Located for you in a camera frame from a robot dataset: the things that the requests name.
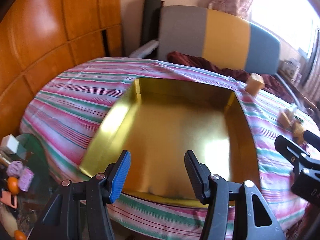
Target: orange fruit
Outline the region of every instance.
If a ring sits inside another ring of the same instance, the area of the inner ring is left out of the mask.
[[[15,177],[8,178],[8,189],[10,190],[12,195],[17,195],[20,192],[17,178]]]
[[[22,232],[19,231],[19,230],[16,230],[16,231],[14,232],[14,238],[15,238],[16,240],[26,240],[26,239],[27,239],[27,237],[25,236],[25,234],[22,233]]]

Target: pink sponge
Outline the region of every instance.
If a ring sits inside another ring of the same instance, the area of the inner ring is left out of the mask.
[[[32,182],[33,176],[34,173],[30,169],[28,169],[27,167],[24,168],[18,181],[18,187],[22,191],[27,192]]]

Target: window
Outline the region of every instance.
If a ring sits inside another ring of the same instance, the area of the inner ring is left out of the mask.
[[[320,19],[308,0],[254,0],[252,22],[272,31],[310,57]]]

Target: white box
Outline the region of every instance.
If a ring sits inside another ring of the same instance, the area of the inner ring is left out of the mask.
[[[2,138],[0,148],[7,154],[17,153],[19,141],[12,135]]]

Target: red blanket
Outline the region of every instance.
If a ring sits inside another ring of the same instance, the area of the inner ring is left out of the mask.
[[[170,52],[167,55],[168,62],[202,68],[205,70],[209,70],[224,76],[229,76],[234,78],[235,80],[246,82],[250,77],[250,74],[247,71],[242,69],[229,69],[229,68],[218,68],[210,61],[202,58],[202,57],[193,57],[189,55],[182,54],[177,51]],[[273,76],[268,74],[261,74],[265,87],[263,90],[281,98],[282,100],[288,102],[289,104],[294,103],[292,96],[285,90],[285,88],[280,84],[278,80],[276,80]]]

